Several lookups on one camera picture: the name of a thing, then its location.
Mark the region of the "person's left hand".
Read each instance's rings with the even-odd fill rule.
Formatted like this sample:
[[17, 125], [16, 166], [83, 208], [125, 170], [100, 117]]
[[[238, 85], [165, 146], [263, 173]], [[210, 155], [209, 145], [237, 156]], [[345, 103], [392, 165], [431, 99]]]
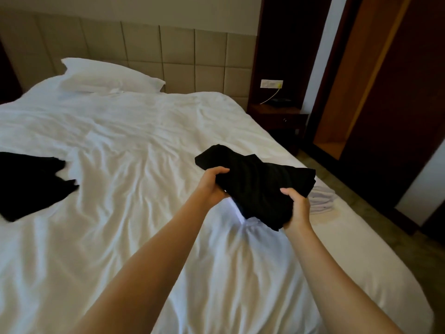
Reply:
[[210, 169], [205, 170], [196, 189], [198, 196], [203, 199], [203, 203], [208, 209], [229, 197], [229, 194], [216, 183], [216, 178], [210, 175]]

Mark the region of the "person's right hand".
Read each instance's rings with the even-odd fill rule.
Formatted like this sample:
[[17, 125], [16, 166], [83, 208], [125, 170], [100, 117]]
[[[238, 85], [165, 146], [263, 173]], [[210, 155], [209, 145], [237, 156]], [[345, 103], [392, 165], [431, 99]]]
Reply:
[[283, 225], [285, 231], [295, 230], [299, 227], [310, 226], [310, 203], [309, 200], [300, 195], [300, 204], [293, 203], [292, 217]]

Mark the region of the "black garment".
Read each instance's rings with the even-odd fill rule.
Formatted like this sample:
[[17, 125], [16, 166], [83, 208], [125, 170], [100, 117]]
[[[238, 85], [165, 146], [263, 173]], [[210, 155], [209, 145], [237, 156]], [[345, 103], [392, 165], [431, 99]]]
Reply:
[[15, 222], [75, 192], [75, 179], [57, 176], [65, 166], [66, 161], [56, 157], [0, 152], [0, 216]]
[[263, 162], [255, 155], [241, 155], [224, 145], [213, 145], [195, 157], [203, 170], [215, 167], [230, 171], [216, 176], [245, 219], [255, 217], [274, 231], [290, 221], [293, 200], [281, 188], [293, 188], [307, 197], [315, 185], [315, 170]]

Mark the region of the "person's left forearm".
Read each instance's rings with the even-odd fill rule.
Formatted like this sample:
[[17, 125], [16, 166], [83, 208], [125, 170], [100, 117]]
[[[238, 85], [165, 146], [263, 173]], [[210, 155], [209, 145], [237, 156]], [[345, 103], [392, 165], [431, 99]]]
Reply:
[[196, 190], [131, 256], [69, 334], [150, 334], [206, 215], [222, 199]]

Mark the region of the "person's right forearm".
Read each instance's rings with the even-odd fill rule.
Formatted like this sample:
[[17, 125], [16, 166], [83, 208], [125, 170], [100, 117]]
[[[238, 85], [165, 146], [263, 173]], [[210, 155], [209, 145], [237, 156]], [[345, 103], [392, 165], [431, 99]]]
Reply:
[[308, 219], [292, 220], [284, 231], [329, 334], [403, 334], [337, 264]]

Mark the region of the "folded white garment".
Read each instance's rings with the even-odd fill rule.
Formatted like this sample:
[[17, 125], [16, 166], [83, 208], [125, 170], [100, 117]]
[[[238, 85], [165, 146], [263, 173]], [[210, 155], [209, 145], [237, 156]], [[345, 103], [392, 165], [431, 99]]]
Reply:
[[308, 194], [310, 203], [310, 214], [321, 214], [330, 212], [334, 208], [334, 201], [337, 199], [336, 192], [323, 183], [319, 178], [315, 179], [315, 184]]

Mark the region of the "dark wooden nightstand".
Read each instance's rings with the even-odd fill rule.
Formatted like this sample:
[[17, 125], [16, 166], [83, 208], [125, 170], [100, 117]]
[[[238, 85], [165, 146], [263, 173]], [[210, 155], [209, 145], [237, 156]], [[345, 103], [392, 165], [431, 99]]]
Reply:
[[298, 153], [309, 115], [296, 107], [248, 104], [247, 113], [292, 155]]

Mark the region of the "white bed sheet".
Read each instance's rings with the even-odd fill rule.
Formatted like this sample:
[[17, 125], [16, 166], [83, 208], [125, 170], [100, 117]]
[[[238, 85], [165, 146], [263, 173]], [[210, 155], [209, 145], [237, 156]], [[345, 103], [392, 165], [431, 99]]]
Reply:
[[[79, 189], [8, 223], [0, 217], [0, 334], [66, 333], [123, 264], [175, 214], [226, 145], [304, 167], [221, 93], [64, 92], [42, 81], [0, 106], [0, 151], [68, 162]], [[285, 234], [210, 210], [154, 333], [327, 334]]]

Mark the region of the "dark wooden wardrobe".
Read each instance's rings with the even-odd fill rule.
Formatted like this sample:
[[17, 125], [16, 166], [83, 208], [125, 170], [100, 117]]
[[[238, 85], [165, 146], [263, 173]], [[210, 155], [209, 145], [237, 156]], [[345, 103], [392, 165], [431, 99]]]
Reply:
[[445, 243], [445, 0], [346, 0], [305, 142], [405, 232]]

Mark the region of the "beige padded headboard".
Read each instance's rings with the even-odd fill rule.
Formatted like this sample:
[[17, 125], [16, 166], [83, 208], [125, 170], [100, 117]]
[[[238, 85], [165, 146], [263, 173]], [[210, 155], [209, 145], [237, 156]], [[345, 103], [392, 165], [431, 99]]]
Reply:
[[256, 39], [0, 7], [0, 45], [23, 92], [62, 75], [62, 59], [79, 57], [163, 79], [167, 93], [223, 93], [247, 111]]

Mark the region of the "white pillow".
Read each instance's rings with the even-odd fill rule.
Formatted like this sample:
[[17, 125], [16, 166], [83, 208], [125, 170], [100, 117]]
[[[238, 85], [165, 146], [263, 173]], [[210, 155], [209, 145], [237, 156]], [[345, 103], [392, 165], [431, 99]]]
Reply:
[[68, 57], [60, 87], [80, 93], [159, 93], [165, 81], [118, 64]]

